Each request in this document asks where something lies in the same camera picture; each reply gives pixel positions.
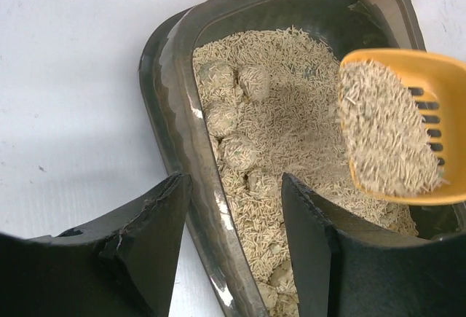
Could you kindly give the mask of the grey plastic litter box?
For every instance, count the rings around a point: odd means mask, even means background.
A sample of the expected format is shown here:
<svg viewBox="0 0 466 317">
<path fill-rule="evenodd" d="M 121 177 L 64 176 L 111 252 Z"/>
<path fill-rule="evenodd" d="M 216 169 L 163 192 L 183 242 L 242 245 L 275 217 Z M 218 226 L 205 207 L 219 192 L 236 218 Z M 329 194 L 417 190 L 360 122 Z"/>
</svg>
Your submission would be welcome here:
<svg viewBox="0 0 466 317">
<path fill-rule="evenodd" d="M 267 310 L 237 236 L 192 68 L 198 46 L 246 30 L 295 25 L 328 44 L 337 58 L 366 47 L 424 49 L 411 0 L 208 0 L 165 21 L 141 57 L 141 92 L 169 173 L 192 177 L 186 223 L 225 316 L 266 316 Z M 465 227 L 465 205 L 411 208 L 424 240 L 447 233 L 446 217 Z"/>
</svg>

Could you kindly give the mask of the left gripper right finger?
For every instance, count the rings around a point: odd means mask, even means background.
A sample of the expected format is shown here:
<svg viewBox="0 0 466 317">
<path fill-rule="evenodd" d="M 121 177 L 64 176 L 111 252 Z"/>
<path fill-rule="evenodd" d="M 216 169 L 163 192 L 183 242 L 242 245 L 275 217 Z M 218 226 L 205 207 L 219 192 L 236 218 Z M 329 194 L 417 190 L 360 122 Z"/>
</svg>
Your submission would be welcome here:
<svg viewBox="0 0 466 317">
<path fill-rule="evenodd" d="M 465 234 L 386 230 L 283 175 L 282 203 L 301 316 L 463 316 Z"/>
</svg>

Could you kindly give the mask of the yellow litter scoop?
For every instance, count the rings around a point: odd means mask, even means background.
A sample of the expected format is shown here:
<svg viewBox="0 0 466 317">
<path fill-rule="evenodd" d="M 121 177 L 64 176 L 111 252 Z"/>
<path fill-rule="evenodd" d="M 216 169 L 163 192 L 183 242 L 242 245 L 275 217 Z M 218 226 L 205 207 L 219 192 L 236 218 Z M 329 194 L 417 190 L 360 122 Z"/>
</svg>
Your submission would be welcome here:
<svg viewBox="0 0 466 317">
<path fill-rule="evenodd" d="M 422 50 L 347 54 L 339 116 L 355 186 L 414 206 L 465 200 L 465 64 Z"/>
</svg>

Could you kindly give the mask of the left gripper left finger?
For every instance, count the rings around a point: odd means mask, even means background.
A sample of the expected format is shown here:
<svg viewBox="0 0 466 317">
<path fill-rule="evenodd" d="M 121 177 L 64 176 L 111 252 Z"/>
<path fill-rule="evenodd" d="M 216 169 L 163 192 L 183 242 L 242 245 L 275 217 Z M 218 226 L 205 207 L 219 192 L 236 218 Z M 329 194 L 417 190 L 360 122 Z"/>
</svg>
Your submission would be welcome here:
<svg viewBox="0 0 466 317">
<path fill-rule="evenodd" d="M 167 316 L 191 200 L 187 174 L 90 222 L 1 236 L 3 316 Z"/>
</svg>

